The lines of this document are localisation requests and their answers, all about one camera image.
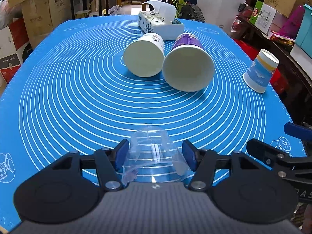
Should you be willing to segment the clear plastic cup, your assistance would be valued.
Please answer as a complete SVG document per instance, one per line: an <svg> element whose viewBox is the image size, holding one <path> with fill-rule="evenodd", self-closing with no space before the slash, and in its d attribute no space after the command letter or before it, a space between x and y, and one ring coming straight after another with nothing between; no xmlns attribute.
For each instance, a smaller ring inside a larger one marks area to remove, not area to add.
<svg viewBox="0 0 312 234"><path fill-rule="evenodd" d="M146 126L131 136L123 164L124 185L182 181L188 174L190 168L166 130Z"/></svg>

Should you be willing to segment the blue yellow paper cup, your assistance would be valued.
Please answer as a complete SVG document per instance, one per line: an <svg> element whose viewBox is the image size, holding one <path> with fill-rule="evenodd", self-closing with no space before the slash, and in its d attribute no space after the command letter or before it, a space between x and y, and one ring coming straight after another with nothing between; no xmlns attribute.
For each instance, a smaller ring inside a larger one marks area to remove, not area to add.
<svg viewBox="0 0 312 234"><path fill-rule="evenodd" d="M243 80L252 90L263 94L278 65L279 60L271 52L261 49L243 74Z"/></svg>

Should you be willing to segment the purple paper cup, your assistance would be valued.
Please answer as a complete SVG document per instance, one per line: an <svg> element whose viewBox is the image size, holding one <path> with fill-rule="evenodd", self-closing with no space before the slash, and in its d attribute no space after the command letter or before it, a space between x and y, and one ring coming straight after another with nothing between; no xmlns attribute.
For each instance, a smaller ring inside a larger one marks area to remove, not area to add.
<svg viewBox="0 0 312 234"><path fill-rule="evenodd" d="M215 65L198 38L191 33L180 34L166 55L162 75L172 88L196 92L212 81Z"/></svg>

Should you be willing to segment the white paper cup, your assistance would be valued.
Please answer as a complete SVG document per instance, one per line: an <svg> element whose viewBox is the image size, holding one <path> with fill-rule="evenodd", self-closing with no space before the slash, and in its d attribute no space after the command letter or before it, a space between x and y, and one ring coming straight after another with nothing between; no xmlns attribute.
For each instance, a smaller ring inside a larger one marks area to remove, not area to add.
<svg viewBox="0 0 312 234"><path fill-rule="evenodd" d="M162 70L164 41L156 33L146 33L127 46L123 54L124 64L135 76L147 78Z"/></svg>

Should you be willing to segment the dark side table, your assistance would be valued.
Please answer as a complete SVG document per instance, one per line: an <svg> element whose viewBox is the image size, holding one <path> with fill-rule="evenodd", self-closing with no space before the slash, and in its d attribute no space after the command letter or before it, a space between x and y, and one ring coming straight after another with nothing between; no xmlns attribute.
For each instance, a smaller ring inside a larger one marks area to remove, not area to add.
<svg viewBox="0 0 312 234"><path fill-rule="evenodd" d="M291 57L289 48L273 42L243 16L237 16L236 30L244 30L234 41L254 60L264 48L279 60L277 75L271 81L273 89L285 105L291 119L298 125L311 125L311 78Z"/></svg>

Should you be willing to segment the blue silicone mat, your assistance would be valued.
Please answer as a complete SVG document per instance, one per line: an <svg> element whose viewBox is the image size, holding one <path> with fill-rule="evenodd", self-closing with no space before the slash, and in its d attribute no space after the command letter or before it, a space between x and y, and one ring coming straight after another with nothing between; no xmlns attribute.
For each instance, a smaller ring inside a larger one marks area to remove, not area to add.
<svg viewBox="0 0 312 234"><path fill-rule="evenodd" d="M256 138L305 156L302 142L284 133L291 118L274 89L259 94L243 81L251 60L242 49L217 26L184 21L184 29L215 64L198 92L128 71L124 50L142 35L136 16L67 21L35 48L1 96L3 228L19 223L13 194L24 180L69 151L112 148L149 125L165 129L177 148L187 139L230 154Z"/></svg>

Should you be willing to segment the teal box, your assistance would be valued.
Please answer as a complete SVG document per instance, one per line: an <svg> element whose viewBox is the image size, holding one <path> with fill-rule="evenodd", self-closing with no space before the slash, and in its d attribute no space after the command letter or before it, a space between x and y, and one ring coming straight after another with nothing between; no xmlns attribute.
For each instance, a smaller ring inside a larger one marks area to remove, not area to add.
<svg viewBox="0 0 312 234"><path fill-rule="evenodd" d="M295 44L298 45L311 58L312 52L312 12L311 6L304 5L305 13L299 28Z"/></svg>

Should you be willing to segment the green white box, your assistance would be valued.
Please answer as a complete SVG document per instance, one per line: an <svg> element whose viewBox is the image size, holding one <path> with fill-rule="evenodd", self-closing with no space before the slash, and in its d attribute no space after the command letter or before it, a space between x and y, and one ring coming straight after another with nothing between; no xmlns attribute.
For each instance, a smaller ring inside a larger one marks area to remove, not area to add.
<svg viewBox="0 0 312 234"><path fill-rule="evenodd" d="M264 34L279 31L282 27L283 16L274 8L257 1L250 17L250 23Z"/></svg>

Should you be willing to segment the tissue box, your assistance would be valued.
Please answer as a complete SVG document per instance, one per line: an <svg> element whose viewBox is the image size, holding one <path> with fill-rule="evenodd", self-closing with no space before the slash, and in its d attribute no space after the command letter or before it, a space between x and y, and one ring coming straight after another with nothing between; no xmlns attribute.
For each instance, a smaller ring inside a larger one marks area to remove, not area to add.
<svg viewBox="0 0 312 234"><path fill-rule="evenodd" d="M156 33L164 41L174 41L184 32L184 24L176 19L177 9L162 1L150 0L144 5L151 5L151 11L141 11L138 25L144 33Z"/></svg>

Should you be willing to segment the red white cardboard box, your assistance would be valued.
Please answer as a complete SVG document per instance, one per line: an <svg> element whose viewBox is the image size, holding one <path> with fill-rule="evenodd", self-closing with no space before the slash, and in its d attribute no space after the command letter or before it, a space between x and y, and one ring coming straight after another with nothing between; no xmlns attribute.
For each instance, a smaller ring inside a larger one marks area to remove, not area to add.
<svg viewBox="0 0 312 234"><path fill-rule="evenodd" d="M7 84L32 51L23 18L1 30L1 77Z"/></svg>

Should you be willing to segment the white cabinet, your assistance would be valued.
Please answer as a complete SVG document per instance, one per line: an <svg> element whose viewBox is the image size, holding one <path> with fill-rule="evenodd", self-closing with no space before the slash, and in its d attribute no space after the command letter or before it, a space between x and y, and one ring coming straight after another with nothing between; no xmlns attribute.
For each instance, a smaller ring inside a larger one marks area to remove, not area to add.
<svg viewBox="0 0 312 234"><path fill-rule="evenodd" d="M197 0L205 22L218 26L226 33L230 32L239 5L243 3L245 0Z"/></svg>

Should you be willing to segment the lower brown cardboard box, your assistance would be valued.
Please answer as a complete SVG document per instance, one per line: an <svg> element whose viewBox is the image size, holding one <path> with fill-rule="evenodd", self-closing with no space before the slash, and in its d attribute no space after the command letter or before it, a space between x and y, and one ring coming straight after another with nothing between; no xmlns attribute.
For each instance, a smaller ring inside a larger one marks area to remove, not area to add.
<svg viewBox="0 0 312 234"><path fill-rule="evenodd" d="M32 49L58 25L72 19L70 0L27 0L22 14Z"/></svg>

